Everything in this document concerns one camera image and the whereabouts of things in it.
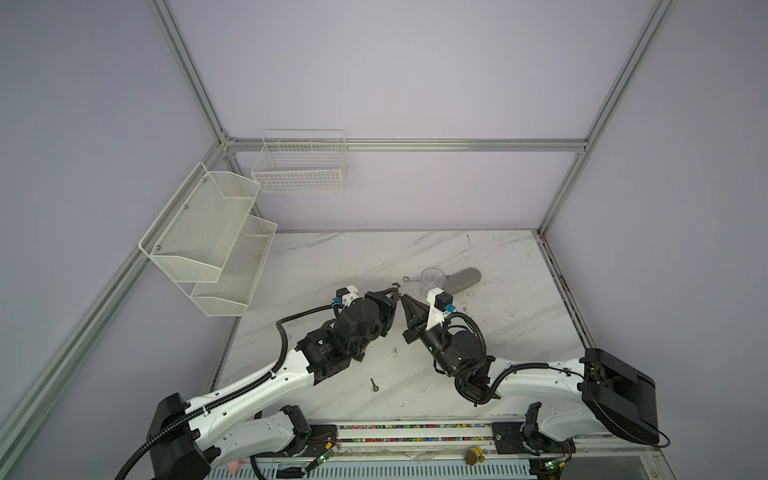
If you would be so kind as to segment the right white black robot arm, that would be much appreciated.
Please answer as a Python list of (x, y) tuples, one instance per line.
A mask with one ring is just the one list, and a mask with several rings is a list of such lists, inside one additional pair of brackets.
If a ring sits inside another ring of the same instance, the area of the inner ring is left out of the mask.
[(529, 400), (521, 433), (532, 451), (541, 441), (564, 443), (583, 434), (610, 433), (661, 447), (656, 385), (647, 374), (598, 348), (577, 359), (512, 361), (488, 352), (477, 322), (436, 289), (429, 302), (401, 298), (405, 341), (422, 343), (435, 371), (450, 378), (473, 406), (519, 397)]

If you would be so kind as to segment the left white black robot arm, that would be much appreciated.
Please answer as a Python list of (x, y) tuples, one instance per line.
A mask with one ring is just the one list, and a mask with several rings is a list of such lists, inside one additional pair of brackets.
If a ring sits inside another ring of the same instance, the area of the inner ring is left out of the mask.
[(202, 479), (235, 446), (234, 430), (251, 425), (255, 415), (275, 401), (318, 385), (360, 362), (368, 345), (386, 336), (394, 321), (400, 293), (392, 286), (359, 294), (348, 286), (311, 314), (331, 311), (331, 319), (291, 345), (285, 322), (276, 328), (280, 352), (274, 363), (219, 390), (186, 400), (173, 393), (161, 400), (145, 443), (118, 473), (149, 457), (157, 479)]

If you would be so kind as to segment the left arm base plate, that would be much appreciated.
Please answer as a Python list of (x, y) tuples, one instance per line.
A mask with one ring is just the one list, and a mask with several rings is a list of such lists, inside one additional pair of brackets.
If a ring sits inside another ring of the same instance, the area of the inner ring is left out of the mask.
[(317, 457), (328, 443), (335, 443), (338, 427), (334, 424), (313, 424), (306, 435), (296, 437), (281, 454), (285, 457)]

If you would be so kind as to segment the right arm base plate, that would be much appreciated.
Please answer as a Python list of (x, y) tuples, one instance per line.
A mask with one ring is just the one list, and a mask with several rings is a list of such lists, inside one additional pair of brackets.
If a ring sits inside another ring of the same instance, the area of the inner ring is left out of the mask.
[(576, 450), (572, 438), (554, 440), (538, 430), (526, 431), (522, 422), (495, 422), (491, 424), (494, 446), (498, 454), (570, 455)]

